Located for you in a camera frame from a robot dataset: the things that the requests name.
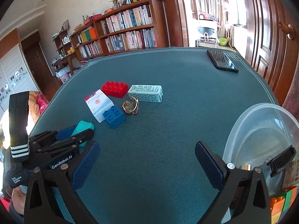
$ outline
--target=white box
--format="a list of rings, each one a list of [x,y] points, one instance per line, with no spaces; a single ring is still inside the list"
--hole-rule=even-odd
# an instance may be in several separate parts
[[[93,116],[101,123],[105,118],[103,116],[104,111],[113,106],[113,102],[99,89],[92,95],[85,99]]]

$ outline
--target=black smartphone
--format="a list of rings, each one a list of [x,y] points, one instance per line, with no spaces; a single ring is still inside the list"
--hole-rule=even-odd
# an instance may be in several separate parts
[[[217,69],[236,73],[239,72],[233,62],[222,51],[209,49],[207,53]]]

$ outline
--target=blue gripper pad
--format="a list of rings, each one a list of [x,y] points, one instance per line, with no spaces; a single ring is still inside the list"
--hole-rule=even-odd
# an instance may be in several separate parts
[[[69,128],[59,131],[56,135],[56,140],[63,141],[65,139],[69,138],[71,136],[71,134],[73,133],[73,131],[75,130],[76,126],[77,125],[73,125]]]
[[[99,154],[100,154],[100,144],[98,142],[94,142],[93,146],[88,150],[88,152],[81,159],[78,166],[73,171],[72,179],[71,179],[71,187],[74,191],[82,188],[92,167],[97,161]]]
[[[221,191],[224,186],[223,173],[200,141],[195,145],[195,155],[213,188]]]

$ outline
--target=black strap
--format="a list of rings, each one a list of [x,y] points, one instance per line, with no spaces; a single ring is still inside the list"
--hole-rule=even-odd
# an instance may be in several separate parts
[[[10,95],[9,133],[10,149],[14,162],[29,158],[29,143],[26,126],[29,114],[29,91]]]

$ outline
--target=wooden bookshelf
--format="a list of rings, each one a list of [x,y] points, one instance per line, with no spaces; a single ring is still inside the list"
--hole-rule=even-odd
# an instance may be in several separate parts
[[[113,52],[108,51],[108,48],[107,48],[107,45],[105,42],[105,38],[107,38],[108,36],[122,34],[122,33],[126,33],[129,31],[134,31],[134,30],[153,28],[154,33],[155,33],[156,42],[157,42],[157,47],[158,48],[169,47],[166,20],[165,20],[165,14],[164,14],[164,8],[163,8],[162,2],[163,1],[161,1],[161,0],[141,0],[141,1],[137,1],[137,2],[122,6],[120,8],[117,8],[117,9],[109,12],[109,13],[102,15],[101,17],[99,17],[95,20],[90,21],[88,24],[86,24],[85,26],[80,28],[78,31],[74,32],[71,35],[71,41],[72,41],[72,44],[74,45],[74,49],[75,49],[78,60],[83,60],[83,59],[86,60],[86,59],[96,58],[96,57],[100,57],[100,56],[114,55],[114,54],[119,54],[119,53],[128,52],[128,51],[136,51],[136,50],[145,49],[145,47],[144,47],[144,48],[139,48],[139,49],[128,49],[128,50],[120,50],[120,51],[113,51]],[[132,28],[126,28],[123,30],[109,33],[109,34],[104,34],[101,24],[100,24],[101,20],[104,20],[112,15],[116,15],[120,12],[129,10],[129,9],[133,9],[133,8],[137,8],[137,7],[143,6],[143,5],[149,5],[150,13],[152,16],[152,22],[153,22],[152,24],[141,25],[141,26],[136,26],[136,27],[132,27]],[[78,42],[75,37],[80,32],[84,31],[86,28],[88,28],[90,26],[93,26],[95,28],[97,38],[95,38],[93,40],[86,41],[86,42],[78,45]],[[84,46],[88,43],[94,42],[96,40],[99,41],[100,49],[101,49],[102,53],[100,55],[82,57],[79,47]]]

